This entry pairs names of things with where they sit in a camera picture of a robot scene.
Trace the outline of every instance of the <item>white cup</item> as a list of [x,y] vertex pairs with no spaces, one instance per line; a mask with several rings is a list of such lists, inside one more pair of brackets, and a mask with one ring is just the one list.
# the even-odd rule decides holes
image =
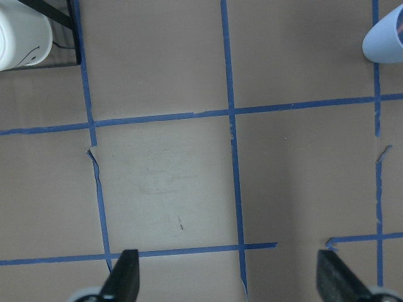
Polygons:
[[0,70],[42,62],[52,42],[48,18],[17,0],[0,0]]
[[403,62],[403,44],[399,38],[398,17],[403,4],[382,18],[365,36],[363,53],[375,63]]

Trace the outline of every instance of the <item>blue painter's tape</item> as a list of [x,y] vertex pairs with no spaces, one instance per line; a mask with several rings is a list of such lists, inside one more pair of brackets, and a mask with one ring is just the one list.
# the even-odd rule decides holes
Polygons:
[[335,243],[374,241],[374,240],[389,240],[389,239],[398,239],[398,238],[403,238],[403,232],[390,233],[390,234],[372,234],[372,235],[332,237],[327,241],[326,247],[329,248],[329,249],[337,250],[335,247],[332,246]]
[[227,252],[231,250],[239,250],[239,246],[223,245],[217,247],[195,247],[190,249],[154,250],[149,252],[139,252],[139,256],[154,257],[154,256],[167,256],[167,255],[202,254],[202,253],[214,253],[214,252]]
[[277,245],[278,245],[278,242],[250,243],[250,244],[245,244],[244,248],[246,250],[275,249],[275,248],[277,248]]
[[[377,235],[383,233],[383,216],[382,216],[382,161],[386,154],[392,148],[387,146],[376,162],[376,183],[377,183]],[[378,286],[383,286],[383,242],[382,239],[377,241],[377,281]]]
[[384,94],[380,96],[381,101],[397,101],[403,99],[403,93]]
[[[234,173],[234,189],[235,189],[235,203],[237,215],[237,231],[238,231],[238,244],[244,245],[244,225],[242,219],[242,203],[241,203],[241,185],[239,182],[239,166],[238,166],[238,146],[237,146],[237,132],[236,132],[236,118],[235,118],[235,101],[234,101],[234,83],[232,79],[232,62],[231,62],[231,47],[229,35],[229,21],[227,1],[221,0],[221,20],[222,20],[222,34],[224,39],[224,56],[225,56],[225,73],[227,76],[227,96],[230,133],[232,135],[232,170]],[[239,269],[241,272],[241,279],[244,283],[245,291],[247,293],[247,278],[246,278],[246,261],[245,250],[239,251]]]
[[[195,247],[190,249],[155,250],[149,252],[139,252],[139,256],[157,257],[167,255],[227,252],[231,250],[244,250],[244,249],[246,250],[275,249],[277,244],[278,244],[277,242],[268,242],[268,243],[245,244],[244,246],[236,244],[236,245],[221,245],[216,247]],[[120,254],[109,254],[109,259],[118,259],[119,257]],[[18,266],[24,264],[75,262],[75,261],[90,261],[90,260],[108,260],[108,257],[105,254],[97,254],[97,255],[77,255],[77,256],[65,256],[65,257],[35,258],[35,259],[0,260],[0,266]]]
[[175,113],[171,115],[154,115],[154,116],[139,116],[135,118],[117,118],[112,120],[96,121],[96,127],[116,126],[136,123],[150,123],[153,121],[173,121],[173,120],[186,120],[191,118],[207,118],[212,116],[225,116],[229,114],[229,110],[213,110],[201,113]]
[[[372,26],[379,20],[379,3],[378,0],[372,0]],[[375,136],[380,136],[380,115],[381,115],[381,97],[380,97],[380,75],[379,64],[373,64],[373,85],[375,94]]]
[[90,261],[90,260],[104,260],[104,259],[105,255],[82,255],[82,256],[65,256],[65,257],[36,258],[36,259],[0,260],[0,266],[20,266],[23,264],[75,262],[75,261]]
[[91,94],[89,92],[87,60],[86,60],[86,53],[84,51],[84,36],[82,33],[80,5],[79,5],[78,0],[74,1],[74,13],[76,14],[77,33],[78,33],[78,39],[80,42],[81,78],[82,78],[82,88],[84,89],[84,100],[86,103],[87,119],[88,119],[88,124],[89,124],[89,136],[91,138],[91,146],[96,146],[97,141],[96,141],[94,118],[93,118],[93,113],[92,113]]
[[320,101],[309,101],[302,103],[290,103],[290,104],[277,104],[268,106],[257,106],[247,108],[236,108],[235,113],[237,115],[244,115],[249,113],[263,113],[271,111],[284,111],[294,109],[305,109],[325,106],[337,106],[337,105],[349,105],[349,104],[363,104],[372,103],[375,101],[373,96],[365,96],[362,98],[349,98],[349,99],[324,99]]
[[373,64],[373,83],[375,93],[375,136],[380,136],[380,115],[381,115],[381,97],[380,97],[380,80],[379,80],[379,64]]
[[227,95],[229,109],[235,108],[234,83],[232,81],[231,45],[229,40],[229,22],[227,1],[221,0],[222,34],[224,38],[225,73],[227,76]]
[[382,218],[382,161],[387,153],[392,148],[392,145],[386,147],[376,162],[376,184],[377,184],[377,234],[381,235],[383,218]]
[[[228,252],[231,250],[257,250],[257,249],[275,249],[278,242],[268,243],[252,243],[245,245],[219,245],[215,247],[192,247],[188,249],[173,249],[173,250],[151,250],[146,252],[139,252],[139,257],[158,257],[168,255],[186,255],[186,254],[202,254],[214,252]],[[120,254],[111,254],[112,259],[119,258]]]
[[106,224],[106,214],[105,214],[105,206],[104,206],[104,202],[103,202],[102,184],[101,184],[101,180],[99,178],[99,165],[90,150],[87,151],[87,155],[93,161],[94,177],[95,177],[95,181],[96,181],[96,197],[98,200],[98,211],[99,211],[99,220],[101,222],[103,248],[105,251],[106,263],[108,264],[108,267],[111,270],[112,269],[111,252],[110,252],[110,248],[109,248],[108,227]]
[[50,127],[34,127],[34,128],[0,130],[0,135],[40,134],[40,133],[52,133],[52,132],[62,132],[62,131],[80,130],[80,129],[88,129],[88,123],[50,126]]

